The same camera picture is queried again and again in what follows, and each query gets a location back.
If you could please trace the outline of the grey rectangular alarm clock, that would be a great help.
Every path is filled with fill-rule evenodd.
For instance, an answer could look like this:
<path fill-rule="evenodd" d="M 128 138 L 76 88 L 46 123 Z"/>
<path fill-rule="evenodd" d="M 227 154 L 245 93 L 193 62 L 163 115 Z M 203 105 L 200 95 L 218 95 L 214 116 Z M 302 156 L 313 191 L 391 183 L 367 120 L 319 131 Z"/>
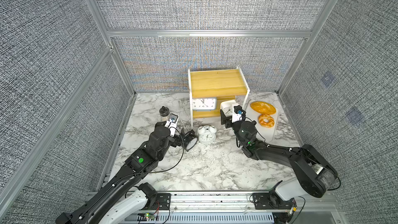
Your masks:
<path fill-rule="evenodd" d="M 213 111 L 217 108 L 217 98 L 193 98 L 192 109 L 194 111 Z"/>

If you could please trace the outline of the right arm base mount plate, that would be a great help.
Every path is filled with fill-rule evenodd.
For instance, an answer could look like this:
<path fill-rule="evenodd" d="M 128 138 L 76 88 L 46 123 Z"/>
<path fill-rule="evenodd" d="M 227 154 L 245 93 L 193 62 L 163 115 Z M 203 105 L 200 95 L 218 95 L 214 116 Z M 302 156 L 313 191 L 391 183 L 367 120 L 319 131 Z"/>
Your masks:
<path fill-rule="evenodd" d="M 269 192 L 253 193 L 249 200 L 254 204 L 256 210 L 283 210 L 294 211 L 297 207 L 296 201 L 290 199 L 284 201 L 278 195 Z"/>

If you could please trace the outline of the small white square alarm clock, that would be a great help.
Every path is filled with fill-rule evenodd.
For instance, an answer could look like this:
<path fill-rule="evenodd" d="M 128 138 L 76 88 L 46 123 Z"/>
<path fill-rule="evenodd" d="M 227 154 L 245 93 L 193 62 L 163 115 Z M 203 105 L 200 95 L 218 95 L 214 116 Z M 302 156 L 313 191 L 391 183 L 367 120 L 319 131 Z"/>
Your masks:
<path fill-rule="evenodd" d="M 230 117 L 234 114 L 234 107 L 239 106 L 236 100 L 223 101 L 220 104 L 220 110 L 226 117 Z"/>

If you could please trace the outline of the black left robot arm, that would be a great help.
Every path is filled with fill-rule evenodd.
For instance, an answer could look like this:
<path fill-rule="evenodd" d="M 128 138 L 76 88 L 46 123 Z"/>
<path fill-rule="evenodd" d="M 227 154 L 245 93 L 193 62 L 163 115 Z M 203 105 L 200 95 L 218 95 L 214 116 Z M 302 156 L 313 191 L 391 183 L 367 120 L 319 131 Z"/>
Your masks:
<path fill-rule="evenodd" d="M 184 147 L 186 134 L 184 130 L 168 128 L 158 122 L 149 139 L 125 160 L 117 174 L 94 197 L 72 213 L 62 213 L 56 223 L 99 224 L 104 221 L 122 196 L 148 174 L 155 173 L 154 169 L 171 146 Z"/>

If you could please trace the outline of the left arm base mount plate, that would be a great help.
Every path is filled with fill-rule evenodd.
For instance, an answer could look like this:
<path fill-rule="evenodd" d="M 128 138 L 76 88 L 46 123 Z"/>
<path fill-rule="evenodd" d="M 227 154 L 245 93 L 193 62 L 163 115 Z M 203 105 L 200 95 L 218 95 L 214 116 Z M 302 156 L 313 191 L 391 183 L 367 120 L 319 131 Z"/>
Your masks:
<path fill-rule="evenodd" d="M 171 205 L 171 194 L 156 194 L 151 196 L 147 203 L 147 209 L 151 211 L 165 210 L 168 211 Z"/>

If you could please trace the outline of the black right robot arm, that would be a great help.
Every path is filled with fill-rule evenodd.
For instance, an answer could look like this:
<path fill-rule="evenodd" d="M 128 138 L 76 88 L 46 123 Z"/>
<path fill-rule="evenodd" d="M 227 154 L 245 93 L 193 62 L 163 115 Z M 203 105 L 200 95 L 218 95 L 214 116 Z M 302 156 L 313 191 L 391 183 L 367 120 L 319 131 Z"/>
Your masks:
<path fill-rule="evenodd" d="M 264 160 L 290 167 L 295 177 L 277 183 L 269 192 L 273 201 L 288 201 L 308 194 L 321 198 L 336 180 L 338 173 L 311 145 L 301 147 L 277 146 L 257 139 L 256 122 L 246 120 L 246 112 L 238 105 L 231 116 L 220 111 L 221 124 L 231 128 L 237 147 L 254 160 Z"/>

